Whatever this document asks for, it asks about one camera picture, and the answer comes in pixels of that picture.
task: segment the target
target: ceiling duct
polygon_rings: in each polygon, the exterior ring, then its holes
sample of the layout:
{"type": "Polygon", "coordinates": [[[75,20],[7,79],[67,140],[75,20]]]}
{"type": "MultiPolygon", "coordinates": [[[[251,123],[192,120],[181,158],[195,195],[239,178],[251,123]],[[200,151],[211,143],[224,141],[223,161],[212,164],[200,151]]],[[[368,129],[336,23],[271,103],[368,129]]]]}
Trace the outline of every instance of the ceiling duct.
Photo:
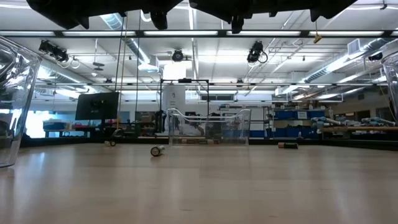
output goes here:
{"type": "Polygon", "coordinates": [[[95,92],[111,91],[103,86],[87,86],[86,84],[91,83],[91,80],[83,78],[65,68],[61,68],[46,59],[43,59],[42,63],[40,64],[37,78],[47,83],[82,83],[82,86],[74,87],[89,89],[95,92]]]}
{"type": "MultiPolygon", "coordinates": [[[[126,30],[123,25],[123,18],[117,14],[107,14],[101,16],[102,20],[108,25],[111,30],[126,30]]],[[[158,72],[159,63],[157,59],[151,60],[151,57],[147,55],[142,48],[140,48],[137,42],[133,38],[122,38],[129,47],[131,52],[138,58],[140,63],[138,69],[142,72],[158,72]]]]}
{"type": "MultiPolygon", "coordinates": [[[[379,51],[381,51],[381,48],[383,46],[392,42],[393,40],[395,40],[395,39],[394,38],[378,38],[378,39],[372,39],[371,41],[369,41],[369,39],[360,39],[359,41],[354,41],[352,43],[357,43],[357,44],[366,43],[366,44],[359,44],[357,46],[357,50],[355,50],[355,51],[350,50],[350,52],[353,52],[352,54],[349,54],[348,51],[346,51],[342,54],[337,55],[336,57],[333,57],[331,60],[324,63],[320,68],[318,67],[316,69],[309,71],[306,74],[305,78],[303,78],[300,81],[300,83],[310,83],[320,77],[323,77],[323,76],[328,75],[338,69],[341,69],[344,66],[346,66],[352,62],[355,62],[355,60],[357,60],[357,59],[376,54],[379,51]]],[[[275,91],[275,92],[287,94],[297,88],[298,88],[297,86],[287,86],[287,87],[283,87],[281,89],[277,89],[277,91],[275,91]]]]}
{"type": "Polygon", "coordinates": [[[305,83],[310,83],[317,78],[330,74],[331,72],[340,69],[351,62],[354,62],[359,58],[370,56],[393,40],[393,38],[378,38],[370,42],[361,41],[365,42],[366,44],[359,46],[359,52],[356,52],[354,55],[349,55],[348,52],[338,55],[337,57],[322,65],[321,69],[318,68],[315,71],[310,71],[303,81],[305,83]]]}

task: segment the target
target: vertical black pole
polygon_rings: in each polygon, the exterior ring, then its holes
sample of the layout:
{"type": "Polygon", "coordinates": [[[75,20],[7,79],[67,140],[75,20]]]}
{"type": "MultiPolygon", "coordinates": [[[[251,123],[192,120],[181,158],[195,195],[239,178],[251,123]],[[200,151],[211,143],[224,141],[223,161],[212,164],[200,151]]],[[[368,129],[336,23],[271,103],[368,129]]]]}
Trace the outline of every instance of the vertical black pole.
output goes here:
{"type": "Polygon", "coordinates": [[[163,84],[163,79],[160,79],[160,110],[162,111],[162,84],[163,84]]]}
{"type": "Polygon", "coordinates": [[[207,116],[210,115],[210,86],[209,80],[207,80],[207,116]]]}

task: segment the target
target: black metal frame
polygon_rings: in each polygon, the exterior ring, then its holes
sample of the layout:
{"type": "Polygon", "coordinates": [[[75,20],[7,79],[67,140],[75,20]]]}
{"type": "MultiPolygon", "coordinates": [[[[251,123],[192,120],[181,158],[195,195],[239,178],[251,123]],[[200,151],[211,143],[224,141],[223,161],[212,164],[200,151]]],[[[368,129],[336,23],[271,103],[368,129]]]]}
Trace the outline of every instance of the black metal frame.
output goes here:
{"type": "MultiPolygon", "coordinates": [[[[190,83],[192,83],[192,82],[197,82],[197,83],[206,82],[207,83],[207,116],[209,116],[210,115],[210,82],[209,82],[209,80],[187,79],[187,81],[190,81],[190,83]]],[[[162,85],[163,85],[163,82],[170,82],[170,84],[173,82],[178,82],[178,83],[184,84],[184,82],[181,82],[181,80],[164,80],[163,78],[160,79],[160,110],[162,110],[162,92],[163,92],[162,85]]]]}
{"type": "MultiPolygon", "coordinates": [[[[249,31],[249,32],[275,32],[275,34],[267,34],[267,35],[261,35],[261,34],[250,34],[250,35],[231,35],[228,32],[231,32],[231,30],[165,30],[167,31],[189,31],[189,32],[194,32],[194,31],[215,31],[216,34],[211,35],[200,35],[200,34],[175,34],[175,35],[154,35],[154,34],[146,34],[145,32],[153,32],[157,30],[124,30],[123,32],[132,32],[135,33],[135,35],[127,35],[126,37],[128,38],[315,38],[314,35],[311,35],[311,31],[315,30],[244,30],[244,31],[249,31]],[[300,32],[299,35],[292,35],[289,34],[288,32],[300,32]]],[[[397,36],[393,35],[393,32],[396,30],[320,30],[319,32],[348,32],[347,34],[343,35],[323,35],[323,38],[386,38],[386,37],[391,37],[391,38],[396,38],[397,36]],[[376,31],[376,32],[382,32],[381,35],[360,35],[360,34],[349,34],[349,32],[369,32],[369,31],[376,31]]],[[[3,36],[5,37],[20,37],[20,38],[69,38],[69,39],[95,39],[95,38],[109,38],[109,39],[119,39],[120,35],[114,35],[114,30],[29,30],[29,32],[32,32],[33,34],[36,33],[35,35],[27,35],[23,34],[23,32],[26,32],[26,30],[2,30],[1,32],[3,36]],[[41,32],[52,32],[52,34],[43,34],[40,35],[41,32]],[[102,35],[65,35],[64,32],[69,32],[69,33],[84,33],[84,32],[101,32],[103,33],[102,35]]]]}

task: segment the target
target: black bar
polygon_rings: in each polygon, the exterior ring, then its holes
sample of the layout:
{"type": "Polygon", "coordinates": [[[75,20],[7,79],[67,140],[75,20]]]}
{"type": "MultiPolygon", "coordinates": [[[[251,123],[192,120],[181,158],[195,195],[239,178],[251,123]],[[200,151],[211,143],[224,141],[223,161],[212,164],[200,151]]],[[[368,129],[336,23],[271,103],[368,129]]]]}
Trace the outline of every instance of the black bar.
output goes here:
{"type": "MultiPolygon", "coordinates": [[[[2,30],[3,32],[24,32],[26,30],[2,30]]],[[[105,32],[105,30],[30,30],[32,32],[53,32],[53,35],[4,35],[5,37],[20,37],[20,38],[68,38],[68,39],[97,39],[97,38],[107,38],[107,39],[119,39],[119,35],[65,35],[63,32],[105,32]]],[[[263,32],[283,32],[283,31],[297,31],[300,32],[299,35],[228,35],[230,30],[193,30],[193,31],[217,31],[216,35],[145,35],[145,31],[156,31],[156,30],[124,30],[126,32],[135,32],[135,35],[127,35],[127,38],[314,38],[310,35],[310,31],[315,30],[244,30],[244,31],[263,31],[263,32]]],[[[166,30],[166,31],[189,31],[189,30],[166,30]]],[[[382,31],[381,35],[324,35],[324,39],[339,39],[339,38],[395,38],[392,33],[396,30],[321,30],[323,31],[382,31]]]]}

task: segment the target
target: overhead camera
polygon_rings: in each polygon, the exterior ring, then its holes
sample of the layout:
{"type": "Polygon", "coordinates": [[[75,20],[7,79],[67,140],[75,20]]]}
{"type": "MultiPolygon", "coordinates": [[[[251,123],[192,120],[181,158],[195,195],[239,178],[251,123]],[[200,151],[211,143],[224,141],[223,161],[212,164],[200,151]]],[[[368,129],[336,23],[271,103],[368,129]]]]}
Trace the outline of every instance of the overhead camera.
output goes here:
{"type": "Polygon", "coordinates": [[[249,50],[248,62],[249,63],[266,63],[268,61],[268,55],[263,50],[264,46],[261,41],[255,41],[251,49],[249,50]]]}
{"type": "MultiPolygon", "coordinates": [[[[239,78],[238,80],[236,80],[236,83],[244,83],[243,80],[241,78],[239,78]]],[[[236,87],[241,88],[243,87],[242,85],[236,85],[236,87]]]]}
{"type": "Polygon", "coordinates": [[[371,62],[381,60],[381,59],[383,59],[383,53],[380,52],[378,54],[372,55],[372,56],[368,57],[368,59],[371,62]]]}
{"type": "Polygon", "coordinates": [[[182,53],[182,50],[180,49],[174,50],[172,60],[174,62],[181,62],[182,60],[184,60],[184,54],[182,53]]]}
{"type": "Polygon", "coordinates": [[[69,55],[67,54],[67,50],[61,49],[56,45],[52,45],[47,40],[42,40],[39,51],[43,52],[43,54],[49,54],[58,62],[67,62],[69,61],[69,55]]]}

